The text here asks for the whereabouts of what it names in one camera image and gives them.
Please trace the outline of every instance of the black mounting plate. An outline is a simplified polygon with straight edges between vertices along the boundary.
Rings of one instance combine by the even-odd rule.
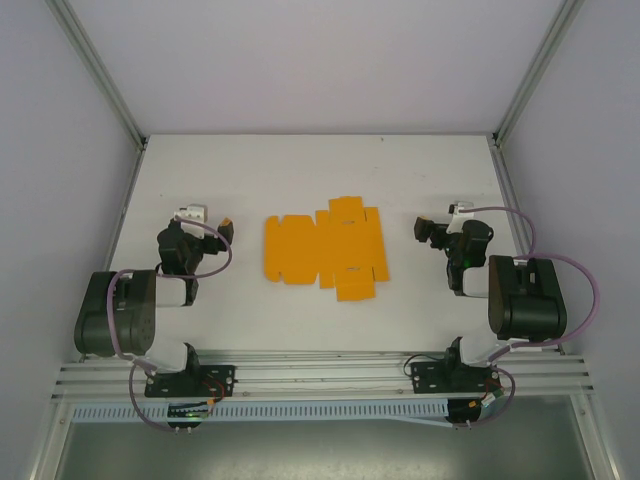
[[[153,377],[153,383],[147,381],[144,396],[147,398],[189,398],[211,397],[212,393],[206,382],[212,388],[219,391],[219,386],[224,386],[224,396],[233,396],[233,386],[236,382],[236,367],[234,365],[200,365],[199,378],[194,390],[194,381],[188,375],[181,373],[158,374]]]
[[[480,393],[487,389],[493,371],[490,368],[458,365],[447,369],[444,362],[414,362],[411,364],[413,393]],[[489,390],[497,387],[489,384]]]

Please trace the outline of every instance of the cable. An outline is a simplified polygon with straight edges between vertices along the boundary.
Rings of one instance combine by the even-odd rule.
[[[518,209],[515,208],[509,208],[509,207],[479,207],[479,208],[461,208],[458,210],[459,212],[464,212],[464,213],[476,213],[476,212],[491,212],[491,211],[501,211],[501,212],[509,212],[509,213],[513,213],[515,215],[518,215],[519,217],[523,218],[524,220],[527,221],[527,223],[529,224],[529,228],[531,229],[531,248],[529,248],[529,253],[527,255],[531,255],[533,252],[536,251],[536,246],[538,244],[538,235],[536,233],[536,227],[533,224],[533,219],[527,215],[524,212],[521,212]],[[522,258],[524,257],[524,255],[520,255],[517,256],[515,258]]]
[[[513,397],[516,394],[516,381],[513,378],[513,375],[511,375],[509,372],[507,372],[506,370],[500,367],[494,366],[493,370],[498,373],[501,373],[502,375],[507,377],[511,382],[511,391],[509,392],[509,396],[507,397],[506,403],[502,406],[500,410],[498,410],[496,413],[494,413],[488,418],[483,418],[482,420],[477,420],[473,423],[455,423],[453,424],[454,427],[471,429],[472,427],[475,428],[475,427],[480,427],[482,425],[486,425],[489,422],[493,422],[494,420],[497,420],[498,417],[501,417],[507,411],[507,409],[511,406],[511,403],[513,402]]]
[[[407,358],[407,361],[406,361],[406,362],[404,362],[404,365],[402,366],[402,372],[403,372],[407,377],[409,377],[409,378],[411,378],[411,374],[410,374],[410,373],[407,373],[407,365],[409,365],[409,362],[410,362],[411,360],[413,360],[414,358],[418,358],[418,357],[426,357],[426,358],[430,358],[430,359],[431,359],[431,360],[433,360],[434,362],[441,362],[441,361],[442,361],[442,359],[441,359],[441,358],[435,358],[435,357],[432,357],[432,356],[430,356],[430,355],[426,355],[426,354],[424,354],[424,353],[418,353],[418,354],[416,354],[416,355],[412,355],[411,357]]]
[[[156,428],[162,432],[175,433],[175,430],[173,428],[168,427],[166,425],[162,425],[158,422],[154,422],[153,420],[151,420],[142,412],[142,409],[138,406],[138,402],[136,402],[136,396],[133,393],[133,374],[137,366],[138,365],[134,363],[131,366],[131,371],[129,372],[129,398],[131,399],[131,405],[133,405],[133,409],[138,414],[138,417],[140,417],[140,420],[142,420],[144,423],[146,423],[150,427]]]
[[[208,384],[207,382],[205,382],[204,380],[202,381],[202,384],[203,384],[205,387],[207,387],[207,388],[209,389],[209,393],[213,393],[213,394],[214,394],[214,395],[213,395],[213,399],[215,400],[215,399],[216,399],[216,396],[215,396],[215,391],[216,391],[216,389],[215,389],[215,388],[213,388],[211,385],[209,385],[209,384]]]
[[[515,343],[513,343],[511,345],[507,345],[507,346],[501,348],[500,350],[498,350],[494,354],[490,355],[489,359],[488,359],[489,363],[494,363],[498,358],[502,357],[504,354],[510,352],[511,350],[513,350],[515,348],[520,348],[520,347],[551,347],[551,346],[554,346],[554,345],[559,345],[559,344],[564,343],[564,342],[568,342],[569,340],[573,340],[578,335],[580,335],[582,332],[584,332],[589,327],[589,325],[591,325],[591,323],[593,323],[593,319],[598,314],[598,310],[600,310],[600,287],[598,286],[598,282],[596,281],[595,277],[593,276],[593,274],[589,271],[589,269],[587,267],[582,265],[580,262],[577,262],[577,261],[573,260],[572,258],[565,257],[564,255],[556,255],[554,253],[534,253],[532,255],[526,255],[523,259],[524,260],[528,260],[530,258],[559,260],[561,262],[568,263],[572,267],[575,267],[578,270],[580,270],[584,274],[584,276],[587,277],[587,280],[589,280],[589,283],[591,284],[591,290],[593,291],[593,304],[591,305],[591,310],[589,311],[589,314],[583,320],[583,322],[578,326],[578,328],[576,328],[571,333],[568,333],[567,335],[564,335],[564,336],[562,336],[560,338],[555,338],[553,340],[547,340],[547,341],[538,342],[538,343],[515,342]]]
[[[212,376],[210,376],[210,375],[207,375],[207,376],[208,376],[211,380],[213,380],[214,382],[216,382],[216,383],[218,384],[218,387],[220,387],[220,400],[218,400],[217,398],[215,398],[215,396],[214,396],[213,398],[214,398],[214,400],[215,400],[216,402],[221,402],[222,400],[224,400],[224,386],[223,386],[223,385],[222,385],[218,380],[216,380],[215,378],[213,378]],[[216,389],[215,389],[215,388],[213,388],[211,385],[209,385],[205,380],[203,380],[203,381],[202,381],[202,383],[203,383],[204,385],[206,385],[206,386],[207,386],[207,388],[209,389],[209,391],[210,391],[210,392],[213,392],[213,393],[215,394],[215,391],[216,391]]]
[[[158,277],[181,278],[184,280],[208,278],[208,277],[217,275],[218,273],[222,272],[229,266],[233,258],[231,245],[229,244],[229,241],[226,238],[224,238],[222,235],[220,235],[220,233],[215,228],[212,228],[209,225],[206,225],[204,223],[194,222],[193,220],[186,220],[179,217],[176,217],[175,220],[181,223],[187,223],[189,225],[195,225],[197,227],[201,227],[204,230],[211,233],[212,235],[214,235],[216,238],[220,239],[220,241],[224,244],[224,246],[227,247],[227,253],[228,253],[227,261],[224,263],[224,265],[222,265],[222,267],[212,270],[211,272],[208,272],[208,273],[202,273],[198,275],[167,275],[167,274],[159,273],[156,271],[156,275]],[[125,355],[122,352],[122,349],[120,348],[120,342],[118,340],[115,315],[114,315],[114,309],[113,309],[113,297],[115,295],[116,284],[118,283],[118,280],[120,280],[120,278],[122,278],[124,275],[133,274],[134,272],[135,270],[133,269],[124,269],[124,270],[120,270],[119,272],[116,272],[116,274],[111,278],[111,281],[109,282],[109,286],[107,287],[107,324],[109,326],[111,344],[113,345],[114,352],[119,358],[133,362],[131,371],[129,372],[129,398],[131,399],[131,405],[133,405],[133,409],[138,414],[138,417],[140,417],[140,419],[144,423],[146,423],[147,425],[153,428],[156,428],[163,432],[174,433],[173,428],[167,427],[165,425],[161,425],[160,423],[154,422],[153,420],[149,419],[138,406],[138,403],[136,402],[136,399],[135,399],[135,395],[133,393],[133,374],[135,372],[136,367],[139,366],[145,371],[145,373],[150,374],[153,370],[155,370],[155,366],[145,362],[144,359],[142,358],[136,358],[133,355]],[[222,387],[222,398],[224,398],[224,387]]]
[[[208,273],[202,273],[202,274],[198,274],[198,275],[168,275],[168,274],[164,274],[164,273],[159,273],[156,272],[156,275],[158,277],[162,277],[162,278],[181,278],[184,280],[193,280],[193,279],[198,279],[198,278],[208,278],[208,277],[212,277],[213,275],[217,275],[218,273],[222,272],[223,270],[225,270],[229,264],[231,263],[231,260],[233,258],[233,253],[231,251],[231,245],[229,244],[229,241],[224,238],[222,235],[220,235],[220,233],[213,227],[210,227],[209,225],[206,225],[204,223],[200,223],[200,222],[194,222],[193,220],[185,220],[179,217],[176,217],[175,219],[176,221],[182,222],[182,223],[187,223],[189,225],[195,225],[197,227],[201,227],[203,229],[205,229],[206,231],[208,231],[209,233],[213,234],[216,238],[219,238],[220,241],[222,241],[222,243],[224,244],[225,247],[227,247],[227,252],[228,252],[228,257],[227,257],[227,261],[224,263],[224,265],[222,265],[222,267],[217,268],[211,272]],[[153,366],[144,362],[144,360],[142,359],[136,359],[133,355],[125,355],[122,350],[120,349],[120,342],[118,340],[118,334],[116,331],[116,322],[115,322],[115,315],[114,315],[114,310],[113,310],[113,297],[115,294],[115,290],[116,290],[116,284],[118,283],[118,280],[120,280],[120,278],[122,278],[124,275],[128,275],[128,274],[133,274],[135,272],[135,270],[133,269],[124,269],[124,270],[120,270],[119,272],[116,272],[116,274],[111,278],[111,281],[109,282],[109,286],[107,287],[107,323],[109,325],[109,334],[111,336],[111,344],[113,345],[113,350],[115,351],[116,355],[121,358],[122,360],[127,360],[127,361],[138,361],[138,364],[147,372],[149,373],[150,370],[154,370]]]
[[[489,395],[489,379],[484,381],[484,395],[482,396],[480,401],[482,402],[482,400],[487,398],[487,395]]]

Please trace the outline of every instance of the white wall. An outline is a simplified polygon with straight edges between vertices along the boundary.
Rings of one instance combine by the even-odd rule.
[[[600,281],[601,313],[574,348],[586,355],[629,478],[640,472],[639,19],[637,0],[586,2],[505,151],[541,249],[583,261]],[[575,322],[590,299],[568,278]]]
[[[15,479],[135,153],[45,3],[0,5],[0,476]]]
[[[496,129],[560,0],[71,0],[145,134]]]

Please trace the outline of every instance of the white table surface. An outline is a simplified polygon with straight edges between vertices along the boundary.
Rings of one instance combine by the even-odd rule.
[[[379,208],[391,281],[375,299],[337,302],[318,285],[272,283],[263,273],[264,222],[315,214],[362,196]],[[191,307],[158,309],[157,330],[207,350],[435,351],[488,328],[487,302],[447,288],[443,252],[413,238],[416,216],[448,222],[456,200],[503,205],[483,136],[153,135],[112,270],[153,268],[157,234],[174,210],[209,207],[233,219],[234,260],[200,281]],[[487,254],[514,255],[503,212],[476,214],[496,235]],[[207,256],[199,273],[220,265]]]

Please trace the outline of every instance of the metal frame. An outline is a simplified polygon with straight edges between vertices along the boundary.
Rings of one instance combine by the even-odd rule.
[[[104,266],[108,268],[144,157],[145,139],[69,2],[45,1],[139,154],[132,168],[118,226],[113,233],[109,253],[105,259]],[[501,147],[508,140],[583,3],[584,0],[565,0],[562,3],[497,132],[489,138],[496,174],[507,206],[518,208],[518,202]],[[530,244],[529,234],[523,220],[510,216],[510,223],[518,250],[520,253],[527,251]],[[410,354],[405,352],[201,352],[201,359],[203,363],[228,362],[238,366],[237,393],[228,399],[229,407],[247,406],[256,402],[264,405],[286,402],[292,405],[301,401],[330,403],[345,400],[358,405],[371,405],[371,402],[387,405],[389,403],[384,402],[415,402],[417,398],[423,398],[428,402],[470,395],[414,395],[410,379],[401,372],[402,364],[408,355]],[[126,364],[117,360],[97,358],[83,358],[81,362],[66,364],[62,368],[45,416],[42,434],[34,449],[34,467],[30,475],[32,480],[55,477],[70,423],[76,419],[76,406],[82,403],[83,408],[91,409],[91,405],[98,408],[101,403],[104,405],[105,401],[109,405],[128,401],[129,367]],[[512,353],[499,364],[514,374],[519,387],[516,392],[518,396],[569,395],[594,475],[596,478],[604,479],[619,478],[607,437],[601,432],[598,415],[594,411],[595,392],[582,357],[564,355],[561,351]],[[134,378],[134,391],[136,396],[140,396],[145,378],[141,372]],[[166,403],[163,399],[145,399],[144,402],[145,405],[151,406]]]
[[[73,8],[67,0],[45,1],[138,153],[142,152],[144,137]]]
[[[583,4],[584,0],[564,0],[556,12],[555,18],[549,25],[544,39],[538,47],[529,69],[522,82],[520,82],[518,90],[495,133],[496,145],[499,147],[504,147],[507,142],[513,127],[515,127],[518,118],[520,118],[524,108],[527,106],[538,83],[540,83],[542,75]]]
[[[388,400],[465,398],[477,393],[416,395],[402,371],[406,352],[371,353],[216,353],[200,354],[203,365],[236,366],[234,396],[225,402]],[[590,395],[593,385],[582,357],[557,351],[512,353],[498,365],[511,372],[516,394]],[[116,359],[90,357],[84,363],[63,365],[53,391],[53,402],[123,402],[129,399],[130,366]],[[134,374],[134,393],[147,403],[165,399],[143,396],[146,376]]]

